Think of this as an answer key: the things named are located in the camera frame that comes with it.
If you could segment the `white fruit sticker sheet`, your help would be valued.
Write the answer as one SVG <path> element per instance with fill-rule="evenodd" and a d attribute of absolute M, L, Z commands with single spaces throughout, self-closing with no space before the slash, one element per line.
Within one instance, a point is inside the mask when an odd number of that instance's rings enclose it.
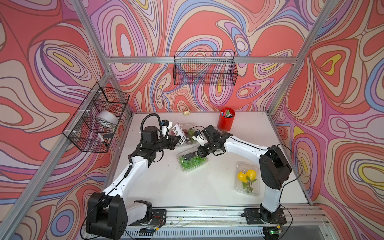
<path fill-rule="evenodd" d="M 172 127 L 172 131 L 174 132 L 174 134 L 176 136 L 179 136 L 181 137 L 180 141 L 181 142 L 184 142 L 186 140 L 186 135 L 184 133 L 184 130 L 183 128 L 181 127 L 180 123 L 179 122 L 176 122 L 173 127 Z"/>

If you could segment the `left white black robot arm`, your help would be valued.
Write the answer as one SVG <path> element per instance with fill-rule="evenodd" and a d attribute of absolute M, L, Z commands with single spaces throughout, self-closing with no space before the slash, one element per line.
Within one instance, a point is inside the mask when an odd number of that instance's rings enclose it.
<path fill-rule="evenodd" d="M 149 114 L 141 122 L 141 138 L 136 149 L 128 155 L 128 165 L 102 192 L 93 193 L 87 206 L 83 224 L 91 239 L 99 237 L 120 239 L 126 227 L 153 222 L 152 204 L 144 200 L 126 201 L 135 182 L 154 163 L 158 153 L 174 150 L 180 136 L 170 135 L 173 123 L 161 120 L 158 114 Z"/>

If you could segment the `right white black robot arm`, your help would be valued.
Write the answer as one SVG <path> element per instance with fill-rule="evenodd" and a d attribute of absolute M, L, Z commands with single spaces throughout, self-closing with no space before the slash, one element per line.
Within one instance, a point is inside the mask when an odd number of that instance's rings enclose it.
<path fill-rule="evenodd" d="M 260 221 L 272 224 L 280 217 L 282 223 L 286 222 L 281 209 L 281 197 L 284 187 L 290 183 L 288 180 L 292 167 L 279 146 L 257 146 L 240 140 L 231 133 L 221 133 L 212 125 L 202 131 L 195 131 L 193 139 L 200 144 L 197 155 L 202 158 L 221 151 L 221 154 L 237 154 L 257 164 L 261 180 L 265 184 L 264 198 L 259 208 Z"/>

